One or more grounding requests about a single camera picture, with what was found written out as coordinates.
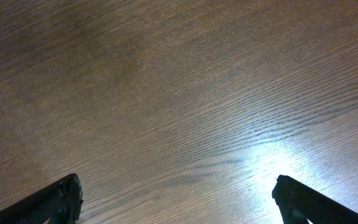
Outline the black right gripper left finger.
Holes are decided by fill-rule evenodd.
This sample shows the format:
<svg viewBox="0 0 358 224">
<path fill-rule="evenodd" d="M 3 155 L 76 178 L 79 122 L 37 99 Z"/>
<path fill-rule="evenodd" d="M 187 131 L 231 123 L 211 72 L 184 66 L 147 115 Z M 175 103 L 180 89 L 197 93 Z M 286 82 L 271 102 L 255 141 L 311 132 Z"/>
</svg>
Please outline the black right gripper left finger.
<svg viewBox="0 0 358 224">
<path fill-rule="evenodd" d="M 0 211 L 0 224 L 75 224 L 83 204 L 77 174 L 69 174 Z"/>
</svg>

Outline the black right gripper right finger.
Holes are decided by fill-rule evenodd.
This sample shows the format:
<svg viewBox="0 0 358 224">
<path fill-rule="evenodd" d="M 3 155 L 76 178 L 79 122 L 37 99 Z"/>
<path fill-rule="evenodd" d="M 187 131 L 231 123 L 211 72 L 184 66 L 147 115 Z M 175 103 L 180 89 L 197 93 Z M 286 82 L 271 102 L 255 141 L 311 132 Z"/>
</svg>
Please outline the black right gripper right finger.
<svg viewBox="0 0 358 224">
<path fill-rule="evenodd" d="M 287 175 L 272 190 L 284 224 L 358 224 L 358 213 Z"/>
</svg>

